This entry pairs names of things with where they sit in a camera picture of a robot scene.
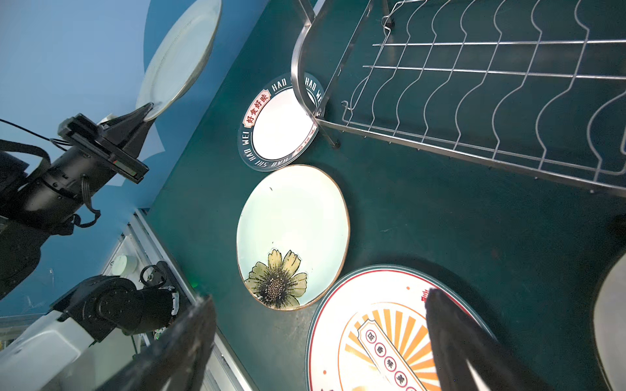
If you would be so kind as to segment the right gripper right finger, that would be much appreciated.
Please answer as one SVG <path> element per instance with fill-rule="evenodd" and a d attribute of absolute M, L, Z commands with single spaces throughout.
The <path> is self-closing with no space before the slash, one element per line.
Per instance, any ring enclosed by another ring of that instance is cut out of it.
<path fill-rule="evenodd" d="M 551 390 L 448 295 L 429 291 L 426 321 L 442 390 Z"/>

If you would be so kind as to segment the plain pale green plate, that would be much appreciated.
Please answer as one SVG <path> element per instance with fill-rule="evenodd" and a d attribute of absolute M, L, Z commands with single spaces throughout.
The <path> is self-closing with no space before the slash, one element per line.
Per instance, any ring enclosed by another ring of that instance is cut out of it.
<path fill-rule="evenodd" d="M 150 108 L 145 122 L 156 120 L 199 78 L 213 48 L 221 11 L 219 0 L 195 1 L 161 41 L 136 102 L 138 109 Z"/>

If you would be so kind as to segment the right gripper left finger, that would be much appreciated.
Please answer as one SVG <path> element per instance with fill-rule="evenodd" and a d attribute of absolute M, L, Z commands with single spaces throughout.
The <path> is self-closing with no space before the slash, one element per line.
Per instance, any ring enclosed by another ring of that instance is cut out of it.
<path fill-rule="evenodd" d="M 211 296 L 202 297 L 100 390 L 199 390 L 217 332 Z"/>

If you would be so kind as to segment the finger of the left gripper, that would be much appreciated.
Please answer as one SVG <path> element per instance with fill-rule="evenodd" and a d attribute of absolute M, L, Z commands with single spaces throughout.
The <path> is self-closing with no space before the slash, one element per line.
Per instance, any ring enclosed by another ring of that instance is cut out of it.
<path fill-rule="evenodd" d="M 130 156 L 138 156 L 153 124 L 144 120 L 153 106 L 148 103 L 134 112 L 101 122 L 100 135 Z"/>

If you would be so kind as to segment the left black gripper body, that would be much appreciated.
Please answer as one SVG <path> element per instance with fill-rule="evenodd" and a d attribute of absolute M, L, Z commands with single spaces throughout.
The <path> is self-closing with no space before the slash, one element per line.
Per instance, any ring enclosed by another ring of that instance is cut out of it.
<path fill-rule="evenodd" d="M 100 135 L 99 125 L 82 114 L 60 125 L 59 135 L 71 148 L 29 186 L 29 214 L 73 215 L 85 206 L 101 212 L 92 197 L 115 175 L 134 183 L 143 180 L 148 166 Z"/>

